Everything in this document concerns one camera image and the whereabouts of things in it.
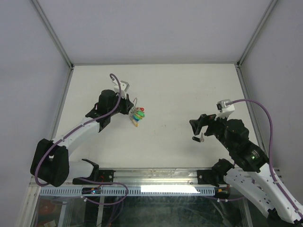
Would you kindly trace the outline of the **large keyring with keys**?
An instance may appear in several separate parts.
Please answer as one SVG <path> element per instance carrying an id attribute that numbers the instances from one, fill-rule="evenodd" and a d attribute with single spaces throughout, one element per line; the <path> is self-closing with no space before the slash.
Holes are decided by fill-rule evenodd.
<path id="1" fill-rule="evenodd" d="M 137 98 L 133 100 L 134 107 L 129 112 L 129 119 L 135 127 L 138 127 L 139 122 L 145 117 L 145 111 L 143 112 L 139 109 L 140 107 L 137 106 L 137 101 Z"/>

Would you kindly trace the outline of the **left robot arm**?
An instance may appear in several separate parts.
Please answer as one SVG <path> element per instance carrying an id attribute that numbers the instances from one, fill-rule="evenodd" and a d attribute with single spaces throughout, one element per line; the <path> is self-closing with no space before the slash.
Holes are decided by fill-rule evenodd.
<path id="1" fill-rule="evenodd" d="M 98 102 L 72 130 L 54 139 L 38 142 L 30 168 L 39 186 L 61 186 L 67 179 L 95 183 L 99 165 L 88 159 L 70 161 L 70 155 L 86 140 L 100 133 L 115 114 L 128 115 L 134 104 L 127 93 L 103 90 Z"/>

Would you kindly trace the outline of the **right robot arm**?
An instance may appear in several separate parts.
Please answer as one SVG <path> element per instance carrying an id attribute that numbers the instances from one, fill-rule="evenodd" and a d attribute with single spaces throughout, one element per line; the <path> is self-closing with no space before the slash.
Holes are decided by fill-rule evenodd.
<path id="1" fill-rule="evenodd" d="M 189 123 L 193 140 L 199 141 L 197 136 L 206 127 L 204 135 L 215 136 L 227 149 L 234 164 L 248 173 L 256 184 L 241 176 L 234 164 L 224 158 L 219 159 L 208 173 L 202 174 L 203 181 L 215 187 L 223 182 L 233 186 L 262 212 L 272 227 L 303 225 L 302 205 L 293 196 L 287 195 L 276 173 L 270 171 L 267 155 L 249 140 L 249 130 L 242 120 L 216 119 L 214 114 L 203 114 Z"/>

